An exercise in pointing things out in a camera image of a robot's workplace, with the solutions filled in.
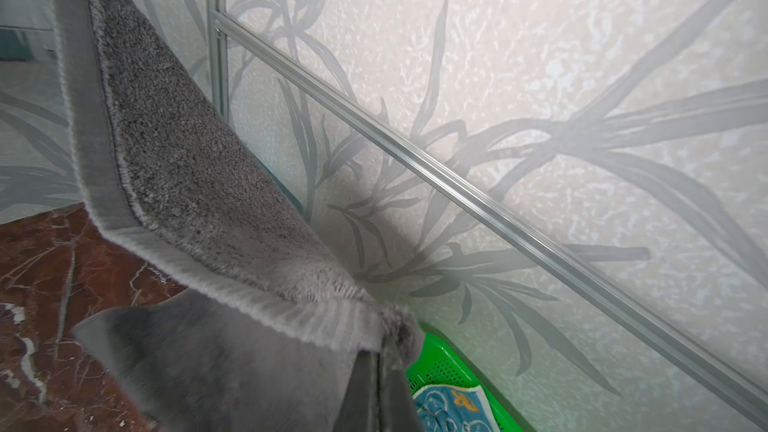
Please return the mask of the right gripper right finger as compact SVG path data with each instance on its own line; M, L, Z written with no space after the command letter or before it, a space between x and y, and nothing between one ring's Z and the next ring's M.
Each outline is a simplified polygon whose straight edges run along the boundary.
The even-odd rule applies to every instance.
M405 371L391 354L383 354L379 364L379 430L423 431Z

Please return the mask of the grey terry towel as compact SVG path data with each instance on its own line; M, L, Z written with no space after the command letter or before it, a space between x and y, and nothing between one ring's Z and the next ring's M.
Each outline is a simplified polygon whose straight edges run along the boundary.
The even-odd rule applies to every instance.
M76 175L109 241L183 286L74 327L164 431L333 431L356 356L424 335L357 285L132 0L53 0Z

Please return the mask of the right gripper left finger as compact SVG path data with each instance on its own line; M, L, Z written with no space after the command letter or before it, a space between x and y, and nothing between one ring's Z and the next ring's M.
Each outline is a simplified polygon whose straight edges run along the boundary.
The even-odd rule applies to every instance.
M357 354L334 432L374 432L378 428L379 355Z

